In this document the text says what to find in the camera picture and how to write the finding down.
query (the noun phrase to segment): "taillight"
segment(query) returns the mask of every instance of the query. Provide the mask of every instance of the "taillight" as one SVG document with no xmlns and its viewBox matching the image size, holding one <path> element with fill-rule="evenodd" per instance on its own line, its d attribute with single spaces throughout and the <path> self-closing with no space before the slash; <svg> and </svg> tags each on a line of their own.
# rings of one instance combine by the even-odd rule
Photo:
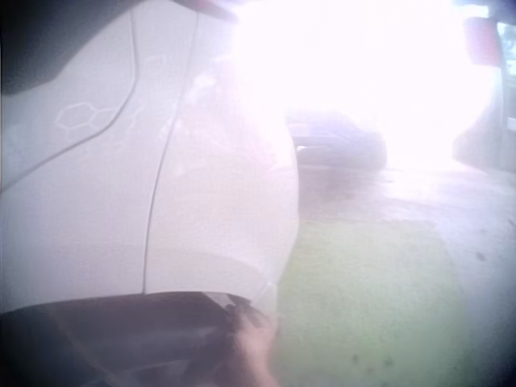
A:
<svg viewBox="0 0 516 387">
<path fill-rule="evenodd" d="M 464 34 L 469 58 L 475 65 L 501 67 L 502 54 L 493 19 L 468 18 L 464 20 Z"/>
</svg>

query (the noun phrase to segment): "bright light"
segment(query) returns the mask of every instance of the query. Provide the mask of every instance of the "bright light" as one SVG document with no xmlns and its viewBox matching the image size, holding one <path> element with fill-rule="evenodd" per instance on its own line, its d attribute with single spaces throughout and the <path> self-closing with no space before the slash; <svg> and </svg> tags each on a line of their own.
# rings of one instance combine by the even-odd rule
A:
<svg viewBox="0 0 516 387">
<path fill-rule="evenodd" d="M 449 0 L 273 0 L 241 15 L 243 79 L 283 109 L 338 109 L 384 133 L 391 160 L 436 164 L 491 98 Z"/>
</svg>

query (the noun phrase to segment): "concrete floor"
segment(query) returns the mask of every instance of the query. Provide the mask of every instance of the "concrete floor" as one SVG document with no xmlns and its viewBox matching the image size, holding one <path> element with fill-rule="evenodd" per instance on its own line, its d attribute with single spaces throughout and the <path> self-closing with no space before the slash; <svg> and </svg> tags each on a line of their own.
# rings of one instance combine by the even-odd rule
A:
<svg viewBox="0 0 516 387">
<path fill-rule="evenodd" d="M 481 385 L 516 366 L 516 175 L 439 170 L 300 171 L 303 219 L 415 220 L 437 229 L 463 289 Z"/>
</svg>

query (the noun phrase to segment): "dark car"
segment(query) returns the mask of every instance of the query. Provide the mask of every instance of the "dark car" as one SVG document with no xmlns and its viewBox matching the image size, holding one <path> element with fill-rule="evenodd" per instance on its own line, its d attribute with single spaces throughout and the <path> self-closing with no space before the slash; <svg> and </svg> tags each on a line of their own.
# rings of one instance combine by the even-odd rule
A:
<svg viewBox="0 0 516 387">
<path fill-rule="evenodd" d="M 296 110 L 287 114 L 300 165 L 332 165 L 379 170 L 387 164 L 380 133 L 365 130 L 334 110 Z"/>
</svg>

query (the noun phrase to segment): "green floor mat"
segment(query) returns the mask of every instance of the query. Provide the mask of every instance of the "green floor mat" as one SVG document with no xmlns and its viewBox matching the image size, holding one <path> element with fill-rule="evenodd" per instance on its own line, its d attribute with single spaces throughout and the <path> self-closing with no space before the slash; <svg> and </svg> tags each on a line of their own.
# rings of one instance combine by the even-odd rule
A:
<svg viewBox="0 0 516 387">
<path fill-rule="evenodd" d="M 429 224 L 305 222 L 280 295 L 286 384 L 476 385 L 458 278 Z"/>
</svg>

